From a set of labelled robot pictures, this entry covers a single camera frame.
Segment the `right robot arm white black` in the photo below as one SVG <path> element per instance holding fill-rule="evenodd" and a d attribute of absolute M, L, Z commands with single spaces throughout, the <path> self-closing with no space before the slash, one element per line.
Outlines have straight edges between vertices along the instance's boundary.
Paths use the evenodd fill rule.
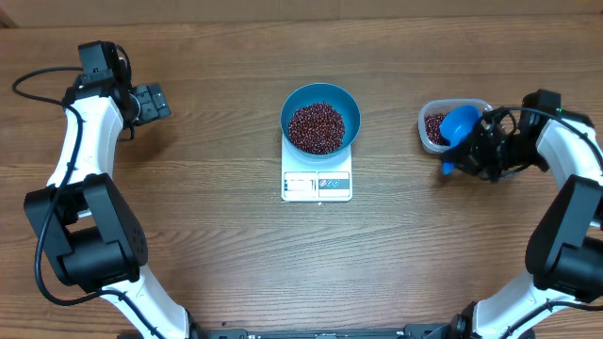
<path fill-rule="evenodd" d="M 602 150 L 586 116 L 539 89 L 520 106 L 481 111 L 464 105 L 443 119 L 445 174 L 460 170 L 492 183 L 530 166 L 550 171 L 559 192 L 527 245 L 524 271 L 488 299 L 470 303 L 432 338 L 531 338 L 558 311 L 599 312 L 602 242 Z"/>

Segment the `blue plastic measuring scoop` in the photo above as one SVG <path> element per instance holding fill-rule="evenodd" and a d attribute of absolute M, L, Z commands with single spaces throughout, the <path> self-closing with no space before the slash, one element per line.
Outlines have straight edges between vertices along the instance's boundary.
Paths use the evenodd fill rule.
<path fill-rule="evenodd" d="M 480 121 L 481 111 L 473 105 L 463 105 L 451 110 L 440 125 L 442 136 L 449 142 L 448 149 L 472 136 L 475 125 Z"/>

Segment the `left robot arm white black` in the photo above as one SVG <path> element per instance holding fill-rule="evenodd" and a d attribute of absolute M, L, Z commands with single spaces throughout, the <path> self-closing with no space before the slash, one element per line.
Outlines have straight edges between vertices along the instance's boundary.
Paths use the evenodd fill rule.
<path fill-rule="evenodd" d="M 120 133 L 167 118 L 165 95 L 158 84 L 133 86 L 118 44 L 89 42 L 78 54 L 78 75 L 57 103 L 67 118 L 57 167 L 45 188 L 24 198 L 38 238 L 36 284 L 59 306 L 105 299 L 139 338 L 201 338 L 149 268 L 145 234 L 112 180 Z"/>

